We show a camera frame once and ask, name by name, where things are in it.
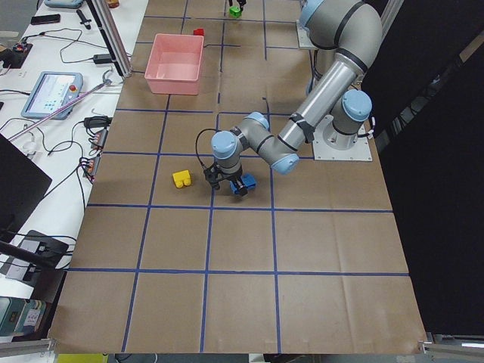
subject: black monitor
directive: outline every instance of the black monitor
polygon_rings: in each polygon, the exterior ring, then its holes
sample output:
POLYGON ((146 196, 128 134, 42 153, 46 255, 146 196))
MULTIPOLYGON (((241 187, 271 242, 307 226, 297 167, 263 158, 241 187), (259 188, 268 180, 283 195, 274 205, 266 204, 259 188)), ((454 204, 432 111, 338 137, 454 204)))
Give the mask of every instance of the black monitor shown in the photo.
POLYGON ((0 253, 40 268, 55 268, 67 244, 32 231, 23 241, 30 245, 30 252, 21 248, 22 244, 16 247, 9 243, 40 203, 52 179, 2 135, 0 166, 0 253), (38 248, 32 250, 32 241, 38 248))

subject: white mounting plate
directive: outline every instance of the white mounting plate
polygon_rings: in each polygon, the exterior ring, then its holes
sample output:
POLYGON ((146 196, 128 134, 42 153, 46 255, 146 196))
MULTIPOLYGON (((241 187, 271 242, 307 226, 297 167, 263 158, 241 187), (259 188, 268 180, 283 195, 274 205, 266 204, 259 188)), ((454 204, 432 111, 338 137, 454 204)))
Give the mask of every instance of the white mounting plate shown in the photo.
MULTIPOLYGON (((323 139, 323 130, 333 120, 332 116, 326 116, 319 123, 315 131, 315 140, 312 142, 312 151, 315 160, 324 161, 373 161, 370 145, 367 138, 358 138, 356 144, 349 150, 336 150, 326 144, 323 139)), ((361 126, 360 134, 366 133, 365 127, 361 126)))
POLYGON ((296 20, 297 41, 299 43, 299 49, 307 49, 314 51, 317 49, 308 37, 308 33, 299 25, 299 20, 296 20))

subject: yellow object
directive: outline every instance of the yellow object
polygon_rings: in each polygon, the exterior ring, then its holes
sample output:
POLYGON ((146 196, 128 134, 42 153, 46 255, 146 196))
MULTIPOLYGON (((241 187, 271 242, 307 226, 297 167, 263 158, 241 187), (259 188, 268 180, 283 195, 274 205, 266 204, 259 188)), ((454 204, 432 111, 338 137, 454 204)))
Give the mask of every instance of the yellow object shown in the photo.
POLYGON ((173 173, 173 181, 177 188, 183 188, 191 185, 190 172, 188 170, 183 170, 181 172, 173 173))
POLYGON ((106 363, 107 355, 102 354, 60 354, 57 363, 106 363))

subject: pink bin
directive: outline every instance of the pink bin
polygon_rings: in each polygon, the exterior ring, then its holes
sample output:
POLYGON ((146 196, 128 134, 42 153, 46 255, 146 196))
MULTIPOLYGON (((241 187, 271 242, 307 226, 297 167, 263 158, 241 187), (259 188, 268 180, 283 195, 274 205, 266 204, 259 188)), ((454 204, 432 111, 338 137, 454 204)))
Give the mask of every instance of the pink bin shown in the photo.
POLYGON ((198 95, 203 37, 157 34, 144 77, 153 93, 198 95))

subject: white table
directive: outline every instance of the white table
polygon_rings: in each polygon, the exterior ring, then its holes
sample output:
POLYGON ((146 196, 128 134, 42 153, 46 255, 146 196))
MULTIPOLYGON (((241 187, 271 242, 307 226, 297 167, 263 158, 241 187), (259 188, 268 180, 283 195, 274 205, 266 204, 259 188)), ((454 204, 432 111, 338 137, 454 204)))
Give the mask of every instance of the white table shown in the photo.
MULTIPOLYGON (((113 18, 119 30, 119 34, 128 53, 132 53, 135 47, 135 41, 138 36, 138 31, 144 16, 148 0, 136 0, 121 2, 118 8, 111 11, 113 18)), ((81 7, 84 15, 88 19, 92 19, 88 6, 84 4, 81 7)), ((37 26, 29 26, 23 36, 38 34, 46 30, 72 28, 81 29, 83 31, 81 40, 86 42, 104 45, 104 41, 94 21, 91 22, 92 28, 87 30, 80 24, 80 19, 75 10, 48 8, 42 4, 36 15, 46 15, 60 13, 60 23, 45 24, 37 26)), ((65 36, 67 38, 76 38, 78 32, 65 30, 63 32, 52 33, 53 36, 65 36)), ((59 55, 59 50, 68 45, 68 41, 61 41, 50 39, 46 37, 35 37, 28 39, 28 42, 33 43, 33 49, 26 59, 24 65, 19 70, 9 70, 9 72, 0 77, 0 88, 10 88, 20 91, 30 92, 36 84, 39 74, 42 71, 58 71, 58 72, 79 72, 83 75, 82 92, 92 89, 102 82, 102 75, 106 70, 113 68, 113 73, 110 79, 114 84, 121 83, 122 79, 117 75, 116 70, 112 64, 95 65, 92 60, 74 63, 63 64, 59 55)), ((94 48, 88 45, 75 44, 65 51, 65 58, 67 61, 84 59, 92 57, 94 54, 107 53, 107 49, 94 48)), ((45 133, 45 142, 47 147, 53 147, 58 142, 70 140, 71 129, 78 122, 85 117, 94 116, 94 113, 100 113, 107 116, 112 116, 116 109, 116 104, 121 92, 122 85, 115 85, 109 88, 103 88, 94 95, 89 95, 85 100, 74 106, 73 112, 65 120, 49 120, 40 126, 40 129, 45 133)), ((6 94, 0 93, 0 101, 5 103, 2 110, 0 110, 0 126, 5 121, 12 117, 20 117, 20 112, 27 100, 27 96, 20 94, 6 94)), ((2 130, 5 137, 10 137, 19 132, 23 128, 25 122, 20 120, 10 121, 9 124, 2 130)), ((47 175, 52 178, 51 188, 60 182, 76 167, 81 150, 77 145, 73 145, 69 150, 52 154, 47 156, 47 153, 42 149, 42 137, 38 131, 33 132, 35 136, 37 153, 33 161, 38 165, 47 175)), ((14 145, 23 150, 25 143, 31 140, 31 135, 26 134, 14 142, 14 145)), ((91 150, 88 136, 84 131, 84 127, 79 125, 76 127, 74 140, 79 142, 85 150, 84 156, 91 150)), ((87 179, 82 178, 82 187, 84 190, 86 200, 91 192, 91 185, 87 179)), ((21 228, 20 233, 27 233, 34 229, 46 235, 69 235, 77 237, 79 228, 84 215, 82 207, 82 196, 79 188, 79 183, 75 175, 72 175, 66 182, 64 182, 56 191, 45 198, 26 221, 21 228)), ((22 237, 15 237, 12 240, 13 244, 18 245, 22 241, 22 237)), ((59 266, 66 265, 69 257, 64 257, 59 266)), ((28 298, 32 293, 32 288, 13 281, 0 275, 0 295, 28 298)))

